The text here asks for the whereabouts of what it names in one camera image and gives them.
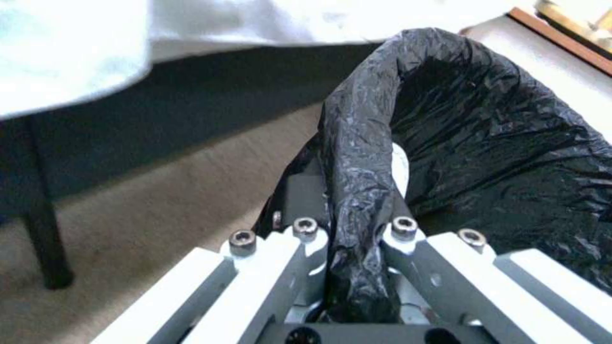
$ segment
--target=black plastic bag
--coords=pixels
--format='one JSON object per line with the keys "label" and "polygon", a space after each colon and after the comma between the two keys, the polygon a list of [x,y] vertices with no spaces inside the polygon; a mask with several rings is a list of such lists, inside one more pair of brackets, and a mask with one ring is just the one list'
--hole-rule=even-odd
{"label": "black plastic bag", "polygon": [[320,161],[332,238],[324,321],[398,320],[378,246],[400,197],[392,142],[408,155],[406,203],[426,234],[475,228],[498,253],[538,248],[612,292],[610,145],[505,57],[418,29],[380,46],[326,99],[318,133],[255,225],[267,235],[288,176]]}

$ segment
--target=black table leg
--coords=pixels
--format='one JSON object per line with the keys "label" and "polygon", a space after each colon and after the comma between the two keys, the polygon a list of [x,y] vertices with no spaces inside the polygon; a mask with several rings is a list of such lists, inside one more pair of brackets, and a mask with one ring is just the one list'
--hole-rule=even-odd
{"label": "black table leg", "polygon": [[74,275],[66,260],[51,203],[33,207],[24,216],[24,221],[36,251],[45,287],[53,290],[69,286]]}
{"label": "black table leg", "polygon": [[34,245],[40,264],[45,287],[61,289],[70,286],[74,275],[68,266],[64,247],[59,236],[59,228],[47,184],[45,165],[40,156],[39,144],[34,131],[33,116],[24,118],[28,133],[29,152],[38,170],[32,204],[23,215],[26,228]]}

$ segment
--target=white bed sheet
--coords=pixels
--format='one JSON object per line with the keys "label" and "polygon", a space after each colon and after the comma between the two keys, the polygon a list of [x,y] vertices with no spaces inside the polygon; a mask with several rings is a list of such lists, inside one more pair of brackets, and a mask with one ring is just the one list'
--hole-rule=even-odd
{"label": "white bed sheet", "polygon": [[483,0],[0,2],[0,121],[118,91],[156,61],[258,45],[377,42],[409,28],[457,32],[510,7]]}

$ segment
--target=bolt head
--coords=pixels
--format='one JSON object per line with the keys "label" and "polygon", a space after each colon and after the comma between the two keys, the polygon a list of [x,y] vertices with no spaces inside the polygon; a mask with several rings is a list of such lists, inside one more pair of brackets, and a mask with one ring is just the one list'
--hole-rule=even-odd
{"label": "bolt head", "polygon": [[236,256],[252,255],[257,248],[257,236],[253,231],[235,231],[229,236],[229,250]]}
{"label": "bolt head", "polygon": [[419,229],[417,222],[408,216],[394,218],[391,225],[391,235],[399,241],[413,240]]}
{"label": "bolt head", "polygon": [[482,253],[487,246],[487,238],[477,230],[463,228],[457,232],[457,236],[478,253]]}
{"label": "bolt head", "polygon": [[293,222],[293,236],[302,242],[315,240],[318,225],[311,217],[300,217]]}
{"label": "bolt head", "polygon": [[283,220],[283,214],[280,212],[280,210],[273,212],[272,213],[272,229],[279,230],[280,227],[283,225],[282,220]]}

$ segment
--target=wooden edge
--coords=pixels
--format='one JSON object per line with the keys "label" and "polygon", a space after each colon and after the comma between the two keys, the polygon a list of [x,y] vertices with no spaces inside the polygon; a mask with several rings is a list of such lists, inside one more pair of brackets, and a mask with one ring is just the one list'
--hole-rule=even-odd
{"label": "wooden edge", "polygon": [[514,7],[508,16],[612,77],[612,61],[602,55],[518,7]]}

